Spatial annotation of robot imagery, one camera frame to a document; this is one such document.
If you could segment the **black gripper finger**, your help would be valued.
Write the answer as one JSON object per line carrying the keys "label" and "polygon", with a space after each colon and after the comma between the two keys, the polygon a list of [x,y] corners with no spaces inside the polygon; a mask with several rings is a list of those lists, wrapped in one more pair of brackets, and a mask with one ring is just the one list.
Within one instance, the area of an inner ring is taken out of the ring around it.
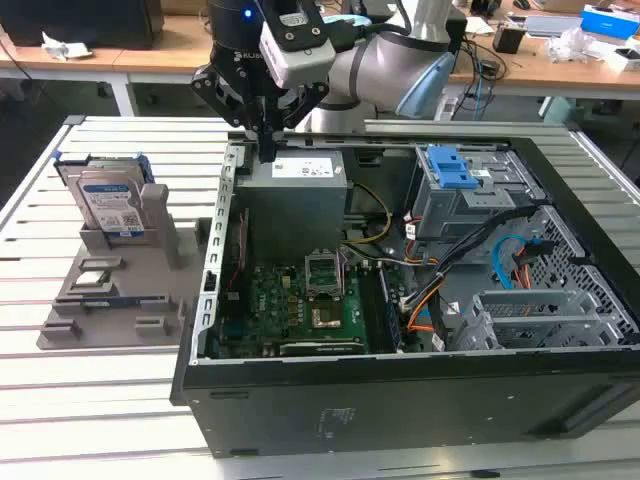
{"label": "black gripper finger", "polygon": [[294,129],[328,95],[327,82],[276,89],[269,101],[269,160],[274,161],[281,132]]}
{"label": "black gripper finger", "polygon": [[247,137],[256,144],[260,161],[270,160],[264,105],[244,66],[231,66],[220,72],[214,64],[203,65],[193,75],[191,87],[229,125],[244,128]]}

